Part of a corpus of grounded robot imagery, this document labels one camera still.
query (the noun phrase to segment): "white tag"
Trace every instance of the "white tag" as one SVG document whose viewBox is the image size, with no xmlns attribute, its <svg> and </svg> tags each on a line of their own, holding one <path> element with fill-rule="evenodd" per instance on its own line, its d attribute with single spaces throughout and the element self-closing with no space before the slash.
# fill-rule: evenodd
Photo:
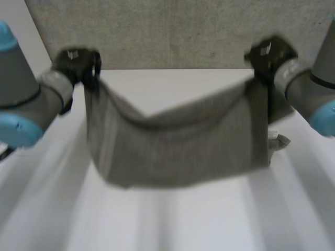
<svg viewBox="0 0 335 251">
<path fill-rule="evenodd" d="M 278 137 L 278 130 L 275 131 L 267 131 L 267 138 L 269 140 L 275 140 Z"/>
</svg>

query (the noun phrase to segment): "white surface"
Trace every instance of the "white surface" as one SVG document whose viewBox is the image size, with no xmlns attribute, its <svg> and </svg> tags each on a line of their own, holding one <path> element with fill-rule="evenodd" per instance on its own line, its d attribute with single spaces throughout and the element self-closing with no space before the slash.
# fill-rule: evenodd
<svg viewBox="0 0 335 251">
<path fill-rule="evenodd" d="M 20 34 L 34 72 L 47 67 L 24 2 L 0 2 L 0 17 Z M 84 120 L 77 88 L 71 114 L 0 166 L 0 250 L 335 250 L 334 141 L 301 116 L 273 125 L 292 143 L 274 154 L 271 169 L 172 191 L 104 184 L 87 150 Z"/>
<path fill-rule="evenodd" d="M 215 92 L 243 84 L 252 70 L 104 71 L 108 86 L 143 115 L 152 116 Z"/>
</svg>

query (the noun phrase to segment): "gray cloth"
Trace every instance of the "gray cloth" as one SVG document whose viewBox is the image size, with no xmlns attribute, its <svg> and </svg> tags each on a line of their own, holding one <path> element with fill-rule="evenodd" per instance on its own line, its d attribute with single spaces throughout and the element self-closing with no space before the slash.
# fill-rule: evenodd
<svg viewBox="0 0 335 251">
<path fill-rule="evenodd" d="M 85 100 L 92 157 L 109 183 L 180 187 L 269 165 L 267 126 L 277 116 L 255 80 L 150 118 L 104 83 Z M 291 112 L 285 102 L 274 107 Z"/>
</svg>

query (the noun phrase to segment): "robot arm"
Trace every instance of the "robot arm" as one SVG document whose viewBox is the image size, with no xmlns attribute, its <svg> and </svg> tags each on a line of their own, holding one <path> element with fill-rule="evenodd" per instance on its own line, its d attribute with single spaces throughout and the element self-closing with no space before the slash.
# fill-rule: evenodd
<svg viewBox="0 0 335 251">
<path fill-rule="evenodd" d="M 94 88 L 101 61 L 96 51 L 66 49 L 35 79 L 17 39 L 0 22 L 0 65 L 0 142 L 8 145 L 1 161 L 16 148 L 35 145 L 54 119 L 71 109 L 75 84 Z"/>
<path fill-rule="evenodd" d="M 335 136 L 335 19 L 312 68 L 282 38 L 273 36 L 245 55 L 255 77 L 275 88 L 323 136 Z"/>
</svg>

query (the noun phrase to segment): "gray wall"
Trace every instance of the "gray wall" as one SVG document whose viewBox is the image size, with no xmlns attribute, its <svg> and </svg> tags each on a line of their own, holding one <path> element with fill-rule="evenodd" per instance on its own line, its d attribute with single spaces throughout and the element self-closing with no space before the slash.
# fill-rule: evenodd
<svg viewBox="0 0 335 251">
<path fill-rule="evenodd" d="M 100 50 L 104 69 L 248 68 L 244 51 L 273 32 L 312 61 L 334 0 L 26 0 L 51 57 Z"/>
</svg>

